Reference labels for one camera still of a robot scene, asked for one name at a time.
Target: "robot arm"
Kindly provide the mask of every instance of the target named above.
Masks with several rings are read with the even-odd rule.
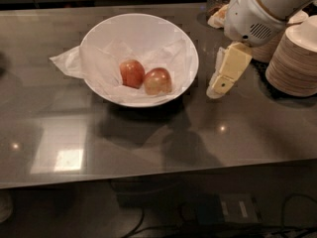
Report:
[[[222,62],[216,62],[218,65],[210,80],[207,95],[219,98],[228,92],[252,59],[250,47],[267,43],[285,29],[291,16],[312,1],[231,0],[226,13],[225,35],[239,44],[229,46],[220,56],[223,57]]]

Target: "bowl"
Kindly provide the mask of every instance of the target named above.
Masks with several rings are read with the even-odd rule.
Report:
[[[186,50],[186,63],[181,68],[185,78],[182,82],[178,82],[181,83],[181,87],[178,87],[173,94],[168,94],[166,97],[161,95],[158,97],[151,96],[144,98],[143,101],[134,101],[131,98],[123,98],[124,100],[121,99],[119,101],[115,96],[116,94],[108,94],[101,87],[95,87],[93,82],[85,79],[87,85],[95,93],[113,103],[128,107],[162,105],[181,95],[191,85],[197,74],[199,60],[194,44],[180,28],[163,18],[137,13],[123,14],[109,18],[92,28],[84,37],[80,46],[104,50],[114,40],[123,40],[136,55],[155,51],[182,40]]]

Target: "countertop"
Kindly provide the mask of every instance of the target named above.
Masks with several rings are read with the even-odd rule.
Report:
[[[135,12],[176,24],[198,50],[198,74],[177,99],[118,106],[49,60],[97,23]],[[0,12],[0,187],[315,159],[316,97],[274,100],[252,65],[225,97],[206,96],[230,41],[204,13],[204,4]]]

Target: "white bowl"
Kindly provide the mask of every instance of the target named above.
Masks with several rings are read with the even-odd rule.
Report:
[[[111,102],[129,107],[158,106],[182,94],[190,86],[197,74],[199,60],[194,44],[180,28],[165,19],[146,14],[123,14],[115,16],[91,29],[83,39],[81,45],[93,46],[103,50],[116,39],[123,40],[137,55],[162,48],[178,40],[185,40],[186,57],[190,60],[190,64],[184,68],[183,72],[185,75],[188,75],[188,80],[184,80],[182,87],[171,98],[160,102],[155,102],[154,98],[149,98],[149,102],[146,103],[118,102],[111,95],[105,94],[98,87],[93,87],[93,84],[85,80],[94,92]]]

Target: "dark floor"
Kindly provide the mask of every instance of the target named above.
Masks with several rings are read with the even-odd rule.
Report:
[[[296,192],[317,198],[316,179],[317,164],[313,161],[114,179],[111,183],[100,180],[15,188],[10,190],[14,214],[0,224],[0,237],[124,237],[140,221],[142,208],[145,217],[139,229],[179,227],[183,223],[181,216],[193,219],[196,214],[187,207],[180,215],[179,205],[206,193],[249,193],[258,202],[262,226],[279,226],[285,197]],[[286,226],[316,227],[317,205],[312,201],[294,197],[286,206]],[[133,237],[163,237],[172,233],[175,231],[164,228]]]

